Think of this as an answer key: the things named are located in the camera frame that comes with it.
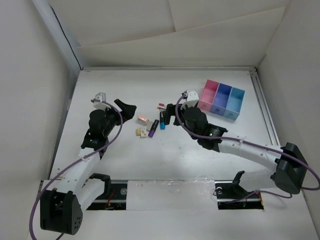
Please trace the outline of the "rose gold stapler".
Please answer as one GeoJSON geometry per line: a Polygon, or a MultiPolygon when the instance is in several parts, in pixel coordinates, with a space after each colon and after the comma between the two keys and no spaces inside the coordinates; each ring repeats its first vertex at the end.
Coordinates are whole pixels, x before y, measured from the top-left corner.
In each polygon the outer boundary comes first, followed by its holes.
{"type": "Polygon", "coordinates": [[[141,122],[144,125],[147,125],[150,122],[150,120],[146,116],[144,116],[142,114],[139,114],[137,116],[137,119],[138,119],[139,122],[141,122]]]}

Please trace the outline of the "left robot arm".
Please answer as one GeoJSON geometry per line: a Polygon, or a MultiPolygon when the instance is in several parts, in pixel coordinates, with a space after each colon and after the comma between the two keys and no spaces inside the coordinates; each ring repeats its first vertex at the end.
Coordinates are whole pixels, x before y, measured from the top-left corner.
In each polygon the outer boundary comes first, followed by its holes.
{"type": "Polygon", "coordinates": [[[42,230],[75,235],[82,224],[84,211],[96,198],[104,199],[112,193],[110,176],[92,173],[92,170],[113,143],[108,139],[113,128],[121,128],[131,120],[137,107],[119,99],[114,100],[118,108],[98,98],[92,103],[96,109],[89,115],[88,130],[78,160],[58,173],[62,179],[54,189],[45,187],[40,194],[42,230]]]}

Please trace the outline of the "purple black highlighter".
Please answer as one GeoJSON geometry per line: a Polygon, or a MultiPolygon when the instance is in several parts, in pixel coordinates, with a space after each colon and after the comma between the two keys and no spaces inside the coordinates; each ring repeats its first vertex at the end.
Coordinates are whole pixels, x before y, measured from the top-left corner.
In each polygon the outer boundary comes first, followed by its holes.
{"type": "Polygon", "coordinates": [[[157,127],[158,127],[158,125],[159,125],[159,120],[158,119],[156,119],[154,122],[153,122],[153,124],[152,124],[152,126],[151,126],[151,128],[150,128],[150,130],[149,130],[149,133],[148,133],[148,137],[149,138],[152,138],[153,136],[154,136],[154,134],[155,134],[155,132],[156,132],[156,129],[157,129],[157,127]]]}

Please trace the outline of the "white eraser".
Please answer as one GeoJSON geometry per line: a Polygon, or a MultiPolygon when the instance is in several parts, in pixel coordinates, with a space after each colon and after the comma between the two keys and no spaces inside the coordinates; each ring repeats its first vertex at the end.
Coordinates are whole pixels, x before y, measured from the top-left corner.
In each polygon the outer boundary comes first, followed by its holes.
{"type": "Polygon", "coordinates": [[[148,131],[147,131],[147,128],[146,127],[141,127],[140,128],[140,137],[142,139],[145,139],[148,137],[148,131]]]}

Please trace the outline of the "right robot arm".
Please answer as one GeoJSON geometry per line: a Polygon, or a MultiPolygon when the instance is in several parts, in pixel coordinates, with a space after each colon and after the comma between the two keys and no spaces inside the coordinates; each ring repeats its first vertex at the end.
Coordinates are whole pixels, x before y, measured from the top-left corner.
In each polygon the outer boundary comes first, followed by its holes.
{"type": "Polygon", "coordinates": [[[175,116],[174,125],[181,126],[202,148],[238,156],[264,167],[255,172],[238,171],[224,187],[232,197],[243,197],[255,190],[274,187],[297,195],[303,189],[308,164],[297,145],[290,142],[284,146],[249,142],[224,127],[209,123],[206,114],[197,107],[170,104],[160,113],[161,123],[168,125],[172,116],[175,116]]]}

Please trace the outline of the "grey eraser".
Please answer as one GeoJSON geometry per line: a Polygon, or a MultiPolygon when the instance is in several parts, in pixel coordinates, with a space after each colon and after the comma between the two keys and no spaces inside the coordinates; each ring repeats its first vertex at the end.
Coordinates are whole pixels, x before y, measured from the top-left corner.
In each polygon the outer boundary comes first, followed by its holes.
{"type": "Polygon", "coordinates": [[[154,123],[153,121],[149,121],[149,122],[147,123],[147,126],[146,126],[146,130],[147,130],[147,131],[150,131],[150,130],[151,130],[153,123],[154,123]]]}

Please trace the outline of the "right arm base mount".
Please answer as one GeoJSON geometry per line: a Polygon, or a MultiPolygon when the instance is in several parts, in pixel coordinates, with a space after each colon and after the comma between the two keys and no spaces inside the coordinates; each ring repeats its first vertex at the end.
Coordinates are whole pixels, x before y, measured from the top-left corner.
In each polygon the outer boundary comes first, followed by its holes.
{"type": "Polygon", "coordinates": [[[262,197],[240,186],[245,171],[239,171],[233,180],[215,180],[213,196],[219,210],[264,210],[262,197]]]}

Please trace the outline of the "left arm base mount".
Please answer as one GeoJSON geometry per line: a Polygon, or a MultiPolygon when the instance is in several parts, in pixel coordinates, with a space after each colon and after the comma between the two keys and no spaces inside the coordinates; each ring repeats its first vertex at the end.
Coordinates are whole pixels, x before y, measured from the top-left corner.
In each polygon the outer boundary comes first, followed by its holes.
{"type": "Polygon", "coordinates": [[[89,211],[124,211],[127,205],[128,181],[111,180],[106,174],[93,173],[90,179],[104,182],[104,192],[87,208],[89,211]]]}

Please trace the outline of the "red pen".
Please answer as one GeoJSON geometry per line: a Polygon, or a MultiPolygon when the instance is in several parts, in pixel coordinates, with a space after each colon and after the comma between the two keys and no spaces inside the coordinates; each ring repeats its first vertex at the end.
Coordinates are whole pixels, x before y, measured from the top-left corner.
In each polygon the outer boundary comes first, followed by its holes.
{"type": "Polygon", "coordinates": [[[166,110],[165,107],[161,107],[161,106],[158,106],[157,109],[160,110],[160,111],[165,111],[166,110]]]}

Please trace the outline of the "blue black highlighter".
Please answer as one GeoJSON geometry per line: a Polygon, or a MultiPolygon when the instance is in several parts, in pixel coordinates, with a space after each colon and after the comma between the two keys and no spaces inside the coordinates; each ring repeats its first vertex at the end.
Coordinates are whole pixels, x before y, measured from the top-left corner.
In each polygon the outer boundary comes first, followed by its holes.
{"type": "Polygon", "coordinates": [[[165,125],[165,116],[163,111],[159,113],[159,122],[160,122],[160,129],[165,130],[166,125],[165,125]]]}

